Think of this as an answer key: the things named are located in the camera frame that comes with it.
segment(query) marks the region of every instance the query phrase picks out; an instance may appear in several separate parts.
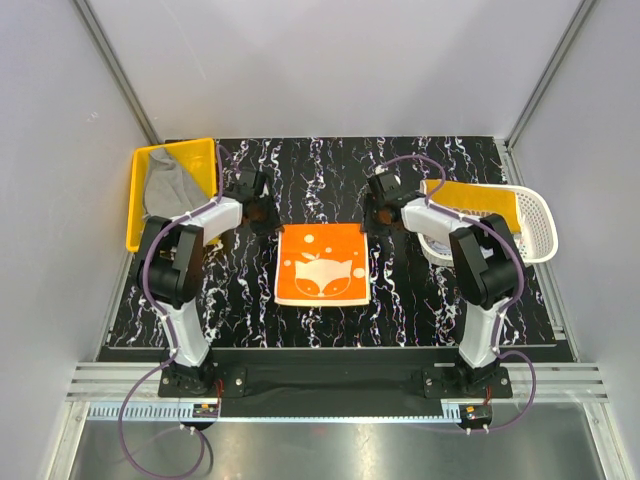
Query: white panel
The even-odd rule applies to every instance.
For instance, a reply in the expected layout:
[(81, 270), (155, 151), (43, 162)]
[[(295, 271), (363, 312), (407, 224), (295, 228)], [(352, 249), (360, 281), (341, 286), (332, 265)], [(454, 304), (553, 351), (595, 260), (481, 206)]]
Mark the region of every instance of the white panel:
[(581, 355), (598, 362), (640, 473), (640, 3), (600, 2), (516, 147), (549, 202)]
[(104, 325), (145, 141), (70, 1), (3, 2), (0, 44), (0, 476), (35, 479)]
[(579, 0), (92, 0), (164, 138), (515, 124)]

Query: yellow basket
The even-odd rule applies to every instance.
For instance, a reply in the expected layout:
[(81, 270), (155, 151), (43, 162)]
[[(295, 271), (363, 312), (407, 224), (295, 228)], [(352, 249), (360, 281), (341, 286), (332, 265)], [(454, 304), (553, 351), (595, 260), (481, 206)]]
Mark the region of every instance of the yellow basket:
[(127, 220), (127, 250), (137, 252), (144, 230), (144, 179), (149, 168), (149, 153), (156, 148), (166, 148), (191, 174), (202, 191), (209, 197), (216, 194), (216, 154), (212, 138), (201, 138), (187, 142), (154, 145), (138, 148), (133, 152), (131, 170), (131, 192), (129, 194), (129, 218)]

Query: white laundry basket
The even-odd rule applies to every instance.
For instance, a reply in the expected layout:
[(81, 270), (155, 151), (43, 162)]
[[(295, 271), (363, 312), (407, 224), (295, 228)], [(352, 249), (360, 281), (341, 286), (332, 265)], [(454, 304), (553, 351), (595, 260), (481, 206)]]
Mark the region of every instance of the white laundry basket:
[[(543, 263), (553, 258), (558, 251), (558, 232), (544, 198), (530, 188), (517, 185), (479, 185), (515, 192), (518, 221), (522, 230), (520, 240), (516, 240), (516, 246), (525, 265)], [(423, 193), (426, 191), (426, 182), (421, 182), (420, 189)], [(450, 253), (436, 251), (424, 235), (418, 235), (418, 239), (422, 253), (429, 262), (444, 267), (453, 266)]]

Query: orange towel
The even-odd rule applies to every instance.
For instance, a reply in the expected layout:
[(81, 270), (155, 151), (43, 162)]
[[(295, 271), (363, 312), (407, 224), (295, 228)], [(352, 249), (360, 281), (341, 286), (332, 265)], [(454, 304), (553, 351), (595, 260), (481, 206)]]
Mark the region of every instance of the orange towel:
[(285, 225), (278, 241), (276, 303), (351, 306), (370, 301), (367, 237), (357, 223)]
[[(440, 180), (424, 180), (421, 187), (426, 193), (438, 186)], [(486, 217), (498, 213), (504, 217), (511, 233), (520, 233), (516, 194), (502, 188), (491, 188), (471, 183), (447, 182), (431, 199), (468, 215)]]

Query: black and white marble surface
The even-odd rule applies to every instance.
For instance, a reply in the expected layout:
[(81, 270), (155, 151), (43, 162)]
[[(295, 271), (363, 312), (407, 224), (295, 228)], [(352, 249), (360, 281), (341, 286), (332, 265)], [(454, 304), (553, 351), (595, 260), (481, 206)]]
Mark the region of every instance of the black and white marble surface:
[[(366, 177), (398, 155), (426, 154), (447, 178), (506, 183), (490, 137), (387, 137), (221, 140), (234, 164), (274, 177), (283, 223), (357, 222)], [(233, 171), (225, 165), (228, 184)], [(403, 184), (417, 189), (434, 168), (398, 163)], [(464, 302), (451, 268), (430, 265), (415, 234), (369, 238), (372, 301), (361, 307), (297, 308), (274, 303), (277, 237), (248, 228), (225, 233), (208, 248), (197, 299), (214, 347), (369, 347), (452, 345), (461, 337)], [(555, 343), (533, 269), (519, 303), (508, 311), (503, 344)], [(107, 340), (111, 347), (163, 347), (159, 320), (131, 280)]]

